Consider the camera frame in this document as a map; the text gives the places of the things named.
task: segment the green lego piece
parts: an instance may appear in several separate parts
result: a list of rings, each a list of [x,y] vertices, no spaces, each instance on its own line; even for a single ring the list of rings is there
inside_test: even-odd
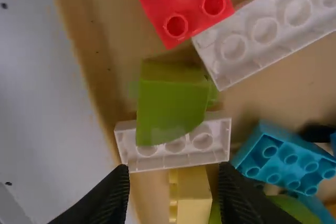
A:
[[[303,224],[321,224],[320,219],[295,198],[287,195],[267,196],[267,198]]]
[[[137,146],[167,143],[192,131],[214,97],[201,68],[176,63],[142,62],[139,87]]]
[[[222,224],[220,207],[218,202],[213,201],[211,205],[211,212],[209,217],[209,224]]]

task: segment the toy block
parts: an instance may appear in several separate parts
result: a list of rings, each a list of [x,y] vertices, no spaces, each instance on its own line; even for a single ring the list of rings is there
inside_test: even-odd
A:
[[[140,0],[167,48],[234,13],[231,0]]]
[[[304,224],[323,224],[321,220],[311,212],[309,207],[297,199],[287,195],[267,196],[274,204],[279,206],[283,211],[289,213],[298,221]]]
[[[336,220],[328,209],[324,206],[322,201],[316,196],[306,196],[303,194],[297,194],[293,192],[287,192],[289,196],[300,201],[304,204],[313,214],[315,214],[321,220],[321,224],[336,224]]]
[[[192,38],[219,91],[336,31],[336,0],[253,0]]]
[[[195,129],[204,120],[212,92],[212,83],[201,68],[143,62],[136,117],[137,146],[167,143]]]
[[[209,224],[222,224],[220,207],[218,202],[214,201],[211,206]]]
[[[248,178],[307,196],[336,174],[336,159],[328,152],[266,121],[259,122],[231,163]]]
[[[165,144],[137,146],[136,131],[136,120],[118,122],[114,128],[121,162],[130,173],[229,160],[231,118],[224,118],[222,111],[206,112],[197,128]]]
[[[170,177],[170,223],[208,224],[212,194],[205,166],[173,169]]]

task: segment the lego duplo brick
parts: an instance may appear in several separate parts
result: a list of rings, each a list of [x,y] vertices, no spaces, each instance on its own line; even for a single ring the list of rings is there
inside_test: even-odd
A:
[[[167,48],[234,13],[231,0],[140,0]]]
[[[299,135],[260,121],[230,161],[244,176],[307,196],[336,174],[336,159]]]
[[[141,65],[137,146],[167,143],[204,120],[211,82],[199,67],[144,61]]]
[[[205,166],[172,169],[170,223],[208,224],[212,194]]]

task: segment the wooden tray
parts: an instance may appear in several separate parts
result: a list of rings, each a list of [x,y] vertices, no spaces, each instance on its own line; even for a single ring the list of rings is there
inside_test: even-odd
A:
[[[245,0],[232,1],[237,5]],[[113,128],[117,121],[135,119],[136,103],[130,95],[130,86],[138,79],[141,60],[148,57],[198,63],[200,60],[190,41],[174,50],[165,50],[138,0],[56,0],[56,3],[111,153],[119,162]],[[233,118],[233,146],[246,139],[258,118],[294,130],[308,119],[322,122],[335,119],[335,44],[336,35],[329,35],[224,91],[225,112]],[[208,171],[215,186],[216,166],[209,166]],[[167,172],[132,174],[131,185],[131,204],[137,210],[139,223],[168,223]],[[319,194],[326,198],[333,192],[335,195],[335,186],[325,186]]]

